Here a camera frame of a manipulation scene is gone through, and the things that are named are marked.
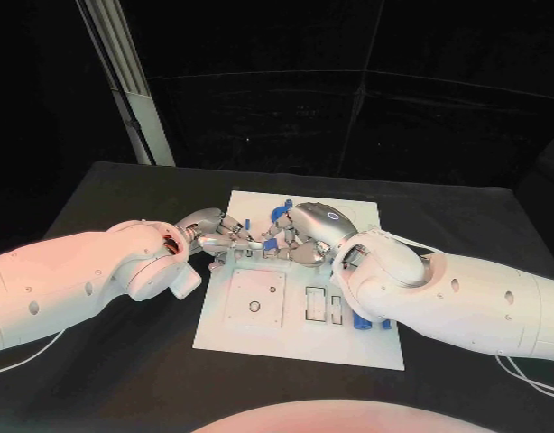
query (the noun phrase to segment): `rectangular slot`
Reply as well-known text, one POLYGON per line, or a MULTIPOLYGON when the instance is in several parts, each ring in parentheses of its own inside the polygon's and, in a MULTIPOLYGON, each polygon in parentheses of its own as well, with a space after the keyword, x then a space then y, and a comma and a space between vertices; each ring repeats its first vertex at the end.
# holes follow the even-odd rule
POLYGON ((342 325, 342 298, 332 296, 332 323, 342 325))
POLYGON ((306 307, 306 320, 311 322, 324 322, 324 311, 326 311, 326 301, 324 301, 324 288, 322 287, 307 287, 307 307, 306 307))

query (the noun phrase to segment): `black fabric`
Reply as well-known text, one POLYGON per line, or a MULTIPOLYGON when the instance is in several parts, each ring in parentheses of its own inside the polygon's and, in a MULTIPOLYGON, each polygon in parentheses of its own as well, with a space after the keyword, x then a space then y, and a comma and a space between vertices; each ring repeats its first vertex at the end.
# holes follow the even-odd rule
MULTIPOLYGON (((99 162, 46 237, 135 218, 176 222, 199 208, 225 209, 232 189, 375 201, 381 225, 397 235, 554 278, 541 238, 499 188, 99 162)), ((508 376, 490 356, 405 326, 404 372, 192 349, 208 263, 206 254, 190 259, 205 282, 183 301, 169 291, 144 302, 117 299, 40 357, 0 374, 3 429, 189 431, 273 403, 359 399, 438 411, 501 432, 554 431, 554 400, 508 376)), ((541 368, 554 382, 554 363, 521 366, 528 374, 541 368)))

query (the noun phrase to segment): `white platform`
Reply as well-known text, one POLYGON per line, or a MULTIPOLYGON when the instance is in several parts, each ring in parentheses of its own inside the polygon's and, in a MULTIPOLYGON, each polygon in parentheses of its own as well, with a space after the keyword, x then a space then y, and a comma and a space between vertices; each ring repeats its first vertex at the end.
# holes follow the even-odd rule
MULTIPOLYGON (((320 202, 335 207, 359 231, 379 227, 376 203, 232 191, 228 214, 242 224, 249 219, 257 240, 270 227, 270 212, 288 198, 294 205, 320 202)), ((283 235, 277 240, 284 246, 283 235)), ((329 275, 329 263, 310 269, 262 259, 261 252, 239 260, 229 253, 225 266, 209 280, 192 347, 404 370, 395 323, 389 330, 378 323, 368 330, 353 328, 352 310, 339 287, 329 283, 329 275), (336 320, 337 301, 342 325, 336 320)))

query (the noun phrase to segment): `robotic hand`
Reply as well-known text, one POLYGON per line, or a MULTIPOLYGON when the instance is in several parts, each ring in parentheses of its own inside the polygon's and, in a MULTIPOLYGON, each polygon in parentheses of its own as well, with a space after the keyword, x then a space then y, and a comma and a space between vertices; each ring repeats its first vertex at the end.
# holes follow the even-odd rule
POLYGON ((264 236, 283 230, 290 248, 275 256, 306 266, 335 259, 332 283, 362 318, 395 319, 424 336, 489 355, 554 361, 554 280, 382 230, 358 233, 320 203, 291 207, 264 236), (410 246, 428 253, 420 256, 410 246))
POLYGON ((107 232, 69 235, 1 254, 0 350, 92 318, 124 294, 140 301, 170 288, 184 299, 202 282, 189 255, 202 244, 210 251, 209 236, 257 246, 236 221, 206 209, 174 226, 127 221, 107 232))

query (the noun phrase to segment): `blue object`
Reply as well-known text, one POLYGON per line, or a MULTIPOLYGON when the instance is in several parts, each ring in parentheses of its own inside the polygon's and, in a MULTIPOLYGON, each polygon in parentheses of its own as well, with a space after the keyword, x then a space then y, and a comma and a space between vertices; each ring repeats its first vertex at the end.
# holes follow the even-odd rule
POLYGON ((270 221, 274 223, 277 221, 277 218, 284 214, 285 210, 293 206, 293 200, 287 199, 283 206, 278 206, 273 211, 270 212, 270 221))
POLYGON ((355 329, 369 329, 372 327, 372 322, 369 322, 365 318, 359 316, 359 314, 353 311, 352 312, 352 325, 355 329))
POLYGON ((277 239, 273 237, 268 241, 264 241, 264 250, 274 250, 277 248, 277 239))

